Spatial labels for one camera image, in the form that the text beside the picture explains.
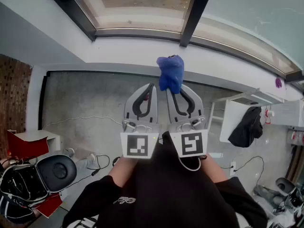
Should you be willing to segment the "person's black shirt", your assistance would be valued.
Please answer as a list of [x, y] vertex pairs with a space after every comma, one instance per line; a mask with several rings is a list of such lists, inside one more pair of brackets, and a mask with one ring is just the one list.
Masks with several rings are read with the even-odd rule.
[[119, 194], [111, 176], [88, 184], [63, 219], [62, 228], [266, 228], [267, 215], [237, 177], [225, 190], [206, 188], [201, 160], [180, 160], [170, 134], [152, 158], [139, 160], [134, 192]]

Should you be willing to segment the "blue cleaning cloth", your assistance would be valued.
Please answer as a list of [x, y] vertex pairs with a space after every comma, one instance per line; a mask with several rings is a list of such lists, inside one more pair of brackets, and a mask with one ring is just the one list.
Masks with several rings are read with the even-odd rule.
[[183, 83], [183, 59], [178, 55], [172, 55], [169, 57], [159, 57], [156, 63], [161, 70], [159, 79], [160, 90], [165, 91], [168, 88], [172, 93], [178, 94]]

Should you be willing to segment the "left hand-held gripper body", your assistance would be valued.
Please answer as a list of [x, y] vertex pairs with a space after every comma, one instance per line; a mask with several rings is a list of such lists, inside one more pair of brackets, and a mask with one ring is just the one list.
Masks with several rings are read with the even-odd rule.
[[161, 125], [124, 119], [120, 133], [123, 157], [150, 159], [160, 136]]

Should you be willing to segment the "white metal rack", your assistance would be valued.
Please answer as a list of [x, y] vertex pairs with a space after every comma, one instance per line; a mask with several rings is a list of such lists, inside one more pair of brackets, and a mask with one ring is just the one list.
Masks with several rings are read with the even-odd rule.
[[[215, 116], [215, 106], [222, 102], [225, 103], [223, 116]], [[274, 111], [271, 111], [269, 114], [266, 114], [266, 111], [269, 110], [272, 105], [281, 104], [284, 102], [284, 99], [263, 91], [260, 88], [246, 91], [234, 96], [216, 99], [212, 102], [208, 129], [210, 129], [213, 120], [220, 121], [222, 125], [219, 140], [221, 142], [228, 143], [229, 136], [240, 123], [248, 108], [260, 107], [260, 121], [261, 124], [265, 124], [267, 118], [269, 119], [271, 116], [274, 116]]]

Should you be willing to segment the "black equipment bag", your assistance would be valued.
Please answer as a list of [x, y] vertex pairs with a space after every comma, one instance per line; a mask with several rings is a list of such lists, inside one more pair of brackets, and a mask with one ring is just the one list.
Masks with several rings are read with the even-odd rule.
[[15, 224], [36, 215], [33, 208], [49, 195], [37, 168], [31, 164], [11, 166], [0, 172], [0, 214]]

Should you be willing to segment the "white storage box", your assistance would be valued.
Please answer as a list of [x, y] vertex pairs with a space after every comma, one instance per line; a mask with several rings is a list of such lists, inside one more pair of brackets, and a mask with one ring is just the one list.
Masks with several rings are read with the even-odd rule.
[[304, 127], [304, 99], [271, 105], [271, 124]]

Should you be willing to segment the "person's right forearm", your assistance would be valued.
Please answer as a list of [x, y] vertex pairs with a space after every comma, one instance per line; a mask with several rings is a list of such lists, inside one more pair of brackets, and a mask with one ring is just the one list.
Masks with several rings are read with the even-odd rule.
[[205, 176], [204, 183], [206, 188], [225, 190], [225, 184], [228, 179], [216, 161], [207, 153], [205, 159], [200, 162], [201, 170]]

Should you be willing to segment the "dark window frame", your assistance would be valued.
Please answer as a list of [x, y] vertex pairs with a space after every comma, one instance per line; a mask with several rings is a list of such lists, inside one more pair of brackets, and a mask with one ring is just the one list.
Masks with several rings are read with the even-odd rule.
[[53, 0], [91, 40], [153, 38], [213, 49], [304, 90], [304, 0]]

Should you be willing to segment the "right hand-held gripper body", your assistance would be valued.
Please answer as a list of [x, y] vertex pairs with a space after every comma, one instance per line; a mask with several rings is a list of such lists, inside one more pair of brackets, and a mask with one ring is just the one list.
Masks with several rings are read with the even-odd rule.
[[205, 122], [205, 116], [199, 116], [168, 125], [171, 140], [180, 158], [207, 153], [208, 130]]

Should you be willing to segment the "person's left forearm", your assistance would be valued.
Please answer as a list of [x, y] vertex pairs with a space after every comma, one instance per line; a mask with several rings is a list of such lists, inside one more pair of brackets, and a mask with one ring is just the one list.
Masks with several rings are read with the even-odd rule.
[[114, 167], [109, 172], [119, 194], [129, 194], [134, 192], [136, 183], [136, 166], [138, 159], [120, 157]]

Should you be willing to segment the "dark round chair seat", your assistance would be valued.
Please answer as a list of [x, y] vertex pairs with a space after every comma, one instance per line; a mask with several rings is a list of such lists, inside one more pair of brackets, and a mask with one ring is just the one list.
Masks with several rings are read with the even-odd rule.
[[76, 164], [73, 160], [62, 154], [48, 156], [37, 162], [39, 175], [51, 193], [67, 188], [77, 175]]

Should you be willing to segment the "black jacket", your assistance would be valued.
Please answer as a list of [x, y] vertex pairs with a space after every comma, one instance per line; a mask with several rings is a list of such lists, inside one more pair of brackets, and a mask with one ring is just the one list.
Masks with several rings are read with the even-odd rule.
[[263, 134], [260, 114], [261, 107], [248, 108], [228, 140], [236, 147], [248, 148], [255, 139], [260, 138]]

